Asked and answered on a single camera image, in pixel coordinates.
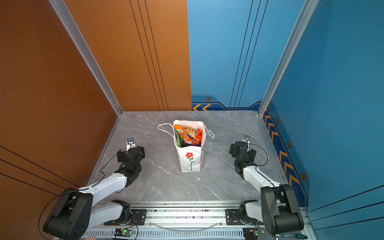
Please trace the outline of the large green chips bag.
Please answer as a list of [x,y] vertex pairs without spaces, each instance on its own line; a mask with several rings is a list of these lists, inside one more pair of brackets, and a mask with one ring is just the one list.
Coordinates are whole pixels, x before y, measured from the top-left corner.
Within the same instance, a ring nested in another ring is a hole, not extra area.
[[179,132],[177,130],[175,130],[175,137],[176,137],[177,147],[180,148],[181,143],[182,143],[182,139],[181,139]]

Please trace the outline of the white paper bag with flowers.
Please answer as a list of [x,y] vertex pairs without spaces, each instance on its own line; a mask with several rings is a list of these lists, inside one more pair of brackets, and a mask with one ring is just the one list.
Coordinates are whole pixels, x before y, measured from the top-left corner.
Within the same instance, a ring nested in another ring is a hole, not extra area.
[[[197,129],[201,129],[203,131],[203,138],[201,145],[198,144],[186,144],[182,141],[181,147],[177,147],[176,137],[175,137],[175,129],[174,125],[180,125],[183,128],[192,127],[196,132]],[[204,144],[206,142],[207,136],[211,139],[215,138],[215,135],[212,131],[208,130],[205,124],[201,121],[181,121],[175,120],[172,124],[160,124],[158,125],[158,129],[162,132],[169,134],[173,138],[174,145],[177,150],[181,171],[183,173],[192,173],[199,172],[202,168],[204,162]]]

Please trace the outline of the orange snack packet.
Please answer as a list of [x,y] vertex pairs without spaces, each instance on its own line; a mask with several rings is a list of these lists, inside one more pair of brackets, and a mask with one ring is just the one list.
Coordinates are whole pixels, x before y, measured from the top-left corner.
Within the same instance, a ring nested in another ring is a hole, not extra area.
[[192,127],[185,127],[185,134],[189,138],[191,144],[197,144],[199,142],[197,132]]

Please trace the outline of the colourful candy bag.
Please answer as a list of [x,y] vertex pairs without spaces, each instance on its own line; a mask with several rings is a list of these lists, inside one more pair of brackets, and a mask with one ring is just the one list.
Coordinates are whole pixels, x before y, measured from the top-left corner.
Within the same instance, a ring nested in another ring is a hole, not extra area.
[[191,139],[187,134],[185,129],[180,125],[174,125],[174,129],[178,132],[181,140],[185,142],[186,144],[192,144],[193,139]]

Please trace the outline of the red snack packet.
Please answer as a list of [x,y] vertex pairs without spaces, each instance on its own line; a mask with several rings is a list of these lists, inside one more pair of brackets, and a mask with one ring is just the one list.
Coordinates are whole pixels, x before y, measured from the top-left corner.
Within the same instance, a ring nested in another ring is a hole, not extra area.
[[197,139],[198,145],[201,145],[202,138],[203,138],[203,131],[201,129],[197,129],[196,139]]

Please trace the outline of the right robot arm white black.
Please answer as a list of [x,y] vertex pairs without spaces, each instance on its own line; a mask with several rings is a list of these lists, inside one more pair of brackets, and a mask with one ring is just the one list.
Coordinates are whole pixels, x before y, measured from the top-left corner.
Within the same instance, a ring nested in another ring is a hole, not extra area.
[[260,201],[241,202],[238,219],[246,225],[264,223],[267,232],[273,237],[303,230],[305,224],[293,187],[280,184],[263,173],[254,162],[256,153],[243,141],[231,144],[229,150],[235,159],[237,174],[261,195]]

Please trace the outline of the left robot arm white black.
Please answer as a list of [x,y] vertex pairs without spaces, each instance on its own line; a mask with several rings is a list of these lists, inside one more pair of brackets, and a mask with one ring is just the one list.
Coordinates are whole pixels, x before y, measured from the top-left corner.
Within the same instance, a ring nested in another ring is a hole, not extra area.
[[116,154],[119,168],[99,182],[79,189],[68,188],[59,196],[43,225],[41,234],[49,234],[61,240],[78,240],[89,229],[107,222],[118,225],[134,225],[135,217],[130,204],[113,200],[101,204],[101,200],[130,186],[142,171],[141,161],[145,149],[141,146],[129,147]]

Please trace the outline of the green circuit board left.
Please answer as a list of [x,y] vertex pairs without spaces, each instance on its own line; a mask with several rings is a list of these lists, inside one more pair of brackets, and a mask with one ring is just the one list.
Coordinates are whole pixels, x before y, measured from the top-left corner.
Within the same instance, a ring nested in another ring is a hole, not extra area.
[[114,238],[130,238],[134,231],[128,228],[115,229]]

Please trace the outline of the circuit board right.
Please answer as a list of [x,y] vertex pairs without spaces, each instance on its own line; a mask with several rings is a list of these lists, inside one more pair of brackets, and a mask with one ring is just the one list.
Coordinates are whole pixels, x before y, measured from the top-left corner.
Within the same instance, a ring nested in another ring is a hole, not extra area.
[[265,232],[263,229],[256,228],[243,228],[243,236],[245,240],[257,240],[259,236],[263,235]]

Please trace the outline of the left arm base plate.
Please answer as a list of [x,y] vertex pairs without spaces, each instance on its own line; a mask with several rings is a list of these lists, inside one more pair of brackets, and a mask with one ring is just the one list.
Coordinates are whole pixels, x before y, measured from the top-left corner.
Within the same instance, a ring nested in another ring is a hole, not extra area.
[[147,210],[125,210],[117,220],[104,223],[105,226],[143,226],[146,221]]

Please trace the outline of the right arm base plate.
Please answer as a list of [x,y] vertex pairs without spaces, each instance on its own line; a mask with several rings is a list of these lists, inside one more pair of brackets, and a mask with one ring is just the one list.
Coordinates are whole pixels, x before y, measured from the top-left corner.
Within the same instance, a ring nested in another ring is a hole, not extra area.
[[244,225],[239,209],[226,209],[226,224],[228,226]]

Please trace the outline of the aluminium rail frame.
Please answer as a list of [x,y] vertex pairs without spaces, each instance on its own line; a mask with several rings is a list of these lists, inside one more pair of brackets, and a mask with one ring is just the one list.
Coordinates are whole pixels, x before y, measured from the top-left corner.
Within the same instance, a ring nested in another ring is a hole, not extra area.
[[[80,240],[244,240],[243,228],[263,229],[258,240],[299,240],[271,236],[264,223],[228,226],[226,209],[239,209],[239,201],[147,202],[131,203],[132,210],[147,210],[143,226],[105,226],[86,231]],[[305,211],[301,211],[305,227],[285,234],[303,234],[307,240],[317,237]],[[115,229],[134,231],[130,238],[114,238]]]

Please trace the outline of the green handled screwdriver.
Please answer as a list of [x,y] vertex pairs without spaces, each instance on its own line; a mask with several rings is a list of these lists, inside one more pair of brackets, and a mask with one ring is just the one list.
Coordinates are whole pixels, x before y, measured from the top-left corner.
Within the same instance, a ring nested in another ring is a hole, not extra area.
[[308,236],[303,235],[303,234],[277,234],[276,237],[277,238],[292,237],[292,238],[299,239],[299,240],[307,240],[308,239]]

